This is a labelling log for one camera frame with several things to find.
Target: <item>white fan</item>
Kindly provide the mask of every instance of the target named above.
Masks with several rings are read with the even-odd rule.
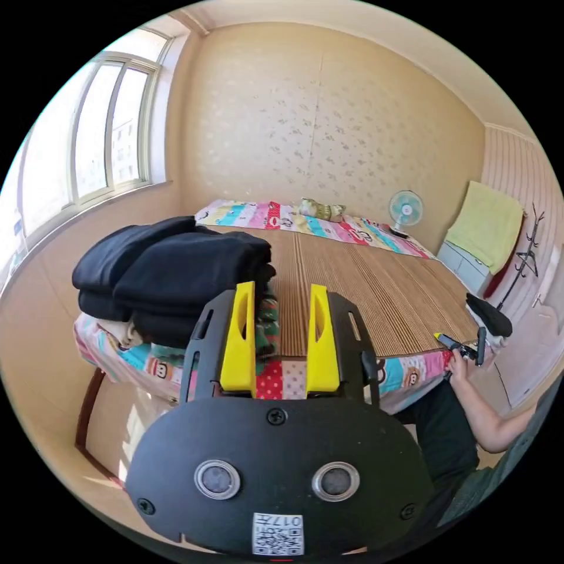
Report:
[[[390,233],[405,239],[408,235],[401,228],[411,227],[421,221],[423,202],[415,192],[400,190],[390,200],[390,216],[395,221],[394,226],[390,226]]]

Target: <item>white cabinet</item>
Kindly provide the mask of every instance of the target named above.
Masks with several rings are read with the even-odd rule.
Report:
[[[492,279],[489,268],[483,262],[448,241],[443,242],[437,258],[450,268],[475,296],[481,296]]]

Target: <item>person's hand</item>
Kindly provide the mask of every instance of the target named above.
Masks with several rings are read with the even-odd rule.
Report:
[[[457,348],[452,351],[452,358],[449,360],[448,369],[452,372],[451,382],[465,382],[468,379],[468,361],[462,358]]]

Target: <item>bamboo mat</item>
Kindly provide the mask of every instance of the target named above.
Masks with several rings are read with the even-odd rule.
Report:
[[[463,343],[476,339],[478,327],[465,308],[466,288],[438,260],[289,231],[214,229],[246,231],[272,245],[282,356],[307,354],[312,284],[358,306],[380,358],[440,350],[434,333]]]

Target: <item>window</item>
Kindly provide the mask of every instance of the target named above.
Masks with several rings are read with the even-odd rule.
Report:
[[[150,182],[148,120],[171,38],[135,29],[81,68],[47,104],[0,197],[0,271],[23,218],[28,248],[85,207]]]

